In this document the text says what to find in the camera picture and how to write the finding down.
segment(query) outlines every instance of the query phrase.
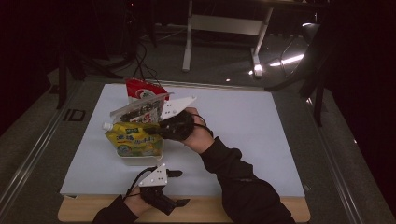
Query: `black long-sleeved shirt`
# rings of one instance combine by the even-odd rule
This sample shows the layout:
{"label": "black long-sleeved shirt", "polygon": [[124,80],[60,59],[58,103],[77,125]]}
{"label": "black long-sleeved shirt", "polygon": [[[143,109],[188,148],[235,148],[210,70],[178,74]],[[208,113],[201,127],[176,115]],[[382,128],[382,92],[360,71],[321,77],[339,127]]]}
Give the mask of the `black long-sleeved shirt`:
{"label": "black long-sleeved shirt", "polygon": [[[224,211],[233,222],[295,223],[274,188],[253,174],[251,164],[241,161],[239,149],[227,148],[217,137],[201,158],[206,170],[217,175]],[[93,224],[133,223],[137,219],[119,196],[109,207],[98,212]]]}

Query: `table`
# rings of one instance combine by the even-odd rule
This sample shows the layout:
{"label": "table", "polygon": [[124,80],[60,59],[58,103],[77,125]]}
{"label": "table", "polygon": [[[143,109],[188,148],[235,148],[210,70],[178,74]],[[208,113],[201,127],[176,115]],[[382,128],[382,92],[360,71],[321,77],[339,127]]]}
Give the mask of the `table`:
{"label": "table", "polygon": [[262,21],[245,20],[236,18],[225,18],[208,15],[197,15],[192,13],[192,2],[189,2],[188,20],[187,20],[187,42],[184,51],[184,59],[182,70],[184,72],[190,71],[191,62],[191,31],[205,30],[225,33],[234,33],[242,35],[256,35],[258,37],[256,47],[252,48],[251,58],[253,61],[253,73],[255,77],[262,77],[262,65],[260,64],[259,51],[262,46],[262,41],[266,30],[268,28],[273,10],[275,7],[287,8],[294,10],[322,10],[324,5],[299,3],[292,0],[263,0],[263,1],[230,1],[230,4],[249,4],[252,7],[266,7],[265,17]]}
{"label": "table", "polygon": [[[298,222],[309,220],[304,191],[271,93],[171,86],[165,89],[174,92],[176,99],[189,94],[196,96],[193,106],[201,109],[201,115],[214,133],[224,143],[244,148],[244,161],[255,166],[256,176],[274,186]],[[124,85],[105,85],[60,191],[63,195],[78,196],[64,199],[60,220],[92,220],[115,195],[129,188],[132,180],[125,176],[136,176],[143,169],[123,164],[98,125],[110,122],[109,112],[125,104]],[[258,111],[262,116],[254,119]],[[169,164],[167,167],[171,170],[184,172],[182,177],[169,180],[164,193],[176,198],[191,198],[191,202],[185,208],[176,209],[170,217],[154,209],[139,221],[229,222],[221,208],[219,184],[215,176],[204,169],[199,156],[174,141],[166,142],[164,151],[161,162]]]}

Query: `yellow package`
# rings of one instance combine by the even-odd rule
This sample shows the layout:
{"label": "yellow package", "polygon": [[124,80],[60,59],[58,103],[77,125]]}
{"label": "yellow package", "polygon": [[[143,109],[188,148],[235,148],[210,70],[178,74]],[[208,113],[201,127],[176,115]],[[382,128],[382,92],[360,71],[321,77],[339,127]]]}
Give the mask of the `yellow package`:
{"label": "yellow package", "polygon": [[107,139],[121,157],[161,157],[163,139],[158,134],[149,135],[144,129],[159,127],[158,123],[118,122],[104,123]]}

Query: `gray carpet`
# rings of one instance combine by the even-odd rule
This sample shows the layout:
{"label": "gray carpet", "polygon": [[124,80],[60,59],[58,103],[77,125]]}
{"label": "gray carpet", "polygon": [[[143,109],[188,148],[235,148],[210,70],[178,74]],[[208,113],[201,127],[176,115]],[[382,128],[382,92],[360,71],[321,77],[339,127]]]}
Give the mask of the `gray carpet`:
{"label": "gray carpet", "polygon": [[[166,32],[169,31],[159,33],[159,39],[166,36]],[[240,38],[238,44],[226,40],[214,43],[208,41],[210,35],[205,33],[194,34],[191,70],[184,73],[181,71],[185,43],[183,36],[181,33],[160,40],[156,49],[149,41],[143,41],[148,49],[144,62],[156,71],[159,80],[262,88],[266,80],[284,76],[279,68],[269,69],[260,80],[248,74],[251,67],[248,48],[252,46],[250,37],[237,36]],[[262,62],[267,63],[278,57],[287,43],[288,40],[281,36],[266,37],[260,54]],[[302,40],[298,39],[290,53],[294,50],[301,51],[305,47]],[[139,55],[143,57],[143,48]],[[130,77],[134,69],[135,64],[132,64],[117,74]],[[3,223],[60,223],[57,213],[62,196],[58,190],[62,186],[68,165],[73,160],[104,83],[120,82],[99,77],[90,69],[87,71],[90,73],[85,82],[71,84],[69,90],[76,91],[74,95],[69,94],[73,98],[64,110],[55,109],[56,95],[45,93],[1,137],[0,190],[3,192],[32,150],[35,141],[45,131],[52,116],[61,118]],[[155,74],[152,70],[144,69],[145,77],[150,77],[149,71]],[[57,71],[49,74],[51,78],[56,75]],[[304,186],[311,212],[310,223],[396,223],[364,163],[358,145],[353,142],[353,135],[331,93],[325,92],[323,127],[319,128],[313,121],[312,107],[295,93],[298,84],[274,92],[274,99]],[[68,109],[86,111],[84,119],[63,120]],[[340,174],[346,187],[337,184],[340,182]],[[351,222],[345,204],[346,191],[351,193],[358,215],[361,216],[357,222]]]}

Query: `white cap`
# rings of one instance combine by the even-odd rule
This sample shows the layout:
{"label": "white cap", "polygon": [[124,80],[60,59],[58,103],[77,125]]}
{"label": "white cap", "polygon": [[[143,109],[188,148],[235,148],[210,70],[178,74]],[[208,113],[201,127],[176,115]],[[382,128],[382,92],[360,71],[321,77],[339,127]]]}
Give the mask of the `white cap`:
{"label": "white cap", "polygon": [[106,131],[111,131],[113,129],[113,124],[112,123],[103,123],[102,128]]}

